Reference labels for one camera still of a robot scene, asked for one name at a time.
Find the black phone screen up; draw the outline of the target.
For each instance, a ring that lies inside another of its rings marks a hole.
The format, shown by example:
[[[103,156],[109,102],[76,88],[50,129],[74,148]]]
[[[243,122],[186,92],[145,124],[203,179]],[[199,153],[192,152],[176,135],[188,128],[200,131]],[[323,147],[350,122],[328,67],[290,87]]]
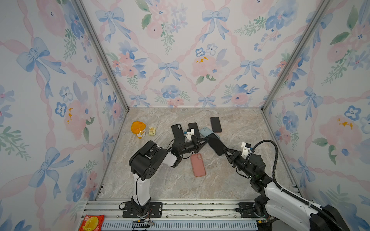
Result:
[[[213,133],[206,136],[209,146],[215,151],[218,156],[225,154],[224,149],[227,148],[223,142]]]

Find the pink phone case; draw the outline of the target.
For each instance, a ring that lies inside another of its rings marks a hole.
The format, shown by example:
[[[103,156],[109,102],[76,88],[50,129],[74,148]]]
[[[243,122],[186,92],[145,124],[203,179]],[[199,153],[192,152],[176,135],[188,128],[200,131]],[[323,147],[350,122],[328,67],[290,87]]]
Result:
[[[198,177],[204,177],[206,175],[206,170],[204,167],[203,158],[200,153],[193,154],[190,158],[193,173],[196,178]]]

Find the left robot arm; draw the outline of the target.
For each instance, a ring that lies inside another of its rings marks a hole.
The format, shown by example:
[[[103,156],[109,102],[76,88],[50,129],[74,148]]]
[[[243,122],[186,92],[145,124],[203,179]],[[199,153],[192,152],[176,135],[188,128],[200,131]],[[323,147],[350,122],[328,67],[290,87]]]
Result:
[[[148,141],[130,159],[129,166],[135,180],[134,195],[131,206],[139,217],[149,214],[150,207],[150,179],[159,167],[164,164],[177,167],[184,159],[185,154],[198,153],[207,143],[208,138],[193,137],[190,141],[174,140],[170,148],[165,149],[153,141]]]

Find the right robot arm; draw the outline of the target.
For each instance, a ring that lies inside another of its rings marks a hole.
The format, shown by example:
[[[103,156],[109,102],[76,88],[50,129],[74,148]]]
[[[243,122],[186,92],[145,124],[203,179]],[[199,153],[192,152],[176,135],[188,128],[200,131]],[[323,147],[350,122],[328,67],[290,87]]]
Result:
[[[260,155],[224,148],[232,167],[250,179],[250,185],[260,195],[254,200],[258,216],[270,215],[298,231],[348,231],[349,227],[333,206],[321,206],[279,187],[265,173],[266,165]]]

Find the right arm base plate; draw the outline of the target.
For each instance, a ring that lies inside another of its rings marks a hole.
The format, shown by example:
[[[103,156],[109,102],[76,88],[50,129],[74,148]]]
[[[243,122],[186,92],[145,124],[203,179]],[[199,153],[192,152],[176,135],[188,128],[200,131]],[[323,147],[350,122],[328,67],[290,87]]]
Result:
[[[240,213],[242,218],[268,218],[265,207],[259,203],[241,202],[238,206],[235,211]]]

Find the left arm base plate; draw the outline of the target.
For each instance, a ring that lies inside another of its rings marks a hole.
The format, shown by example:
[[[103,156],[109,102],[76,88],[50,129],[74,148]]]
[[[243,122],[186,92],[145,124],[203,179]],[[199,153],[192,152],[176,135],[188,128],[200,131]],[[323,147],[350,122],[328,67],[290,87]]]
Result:
[[[148,201],[144,206],[138,205],[135,201],[124,203],[123,218],[161,218],[163,212],[163,203]]]

